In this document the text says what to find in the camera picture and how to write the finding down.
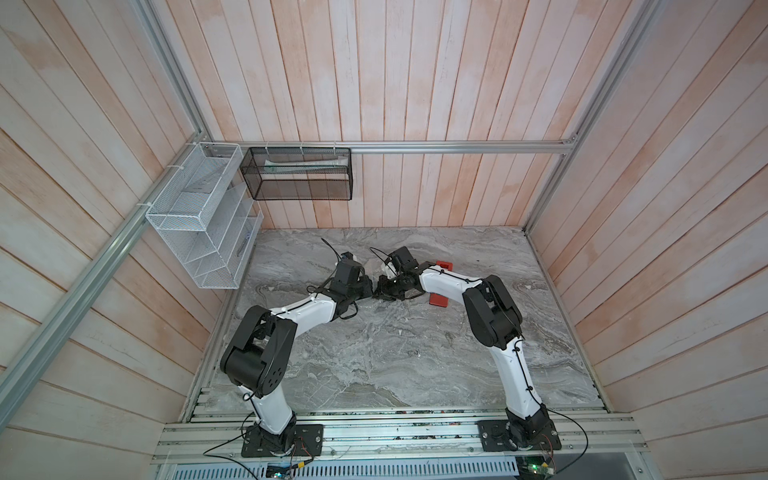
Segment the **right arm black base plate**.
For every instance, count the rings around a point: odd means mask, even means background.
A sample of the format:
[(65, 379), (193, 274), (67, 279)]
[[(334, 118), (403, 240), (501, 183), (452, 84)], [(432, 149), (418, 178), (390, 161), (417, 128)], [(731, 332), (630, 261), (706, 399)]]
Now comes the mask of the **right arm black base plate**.
[(562, 449), (559, 433), (551, 420), (541, 425), (509, 420), (483, 420), (477, 423), (485, 452), (523, 452), (528, 450), (558, 451)]

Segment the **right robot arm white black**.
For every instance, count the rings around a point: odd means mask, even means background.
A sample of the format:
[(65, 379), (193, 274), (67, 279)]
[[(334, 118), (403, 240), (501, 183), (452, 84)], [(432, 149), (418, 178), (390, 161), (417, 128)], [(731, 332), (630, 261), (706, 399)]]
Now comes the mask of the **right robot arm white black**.
[(553, 411), (536, 392), (523, 352), (523, 316), (503, 281), (496, 275), (475, 278), (432, 262), (418, 262), (408, 248), (380, 258), (384, 274), (374, 295), (404, 301), (407, 293), (436, 294), (464, 306), (475, 339), (490, 352), (505, 394), (503, 420), (477, 423), (486, 452), (540, 450), (552, 454), (562, 448)]

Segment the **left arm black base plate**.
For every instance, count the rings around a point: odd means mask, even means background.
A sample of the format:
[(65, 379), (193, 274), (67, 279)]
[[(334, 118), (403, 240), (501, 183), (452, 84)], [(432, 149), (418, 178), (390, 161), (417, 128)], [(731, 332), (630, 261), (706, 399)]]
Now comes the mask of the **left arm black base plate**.
[(284, 456), (320, 456), (324, 426), (322, 424), (289, 424), (281, 434), (272, 434), (260, 426), (246, 429), (241, 456), (267, 458)]

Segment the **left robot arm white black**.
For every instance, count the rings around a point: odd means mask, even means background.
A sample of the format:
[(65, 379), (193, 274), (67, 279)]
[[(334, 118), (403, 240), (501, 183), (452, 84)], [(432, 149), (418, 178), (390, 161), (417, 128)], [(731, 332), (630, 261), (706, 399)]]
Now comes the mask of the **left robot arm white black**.
[(294, 444), (296, 414), (288, 405), (281, 382), (294, 341), (311, 329), (334, 320), (350, 319), (357, 302), (373, 295), (371, 278), (350, 252), (338, 253), (332, 274), (295, 303), (268, 309), (250, 307), (243, 316), (219, 367), (251, 406), (256, 425), (247, 434), (274, 452)]

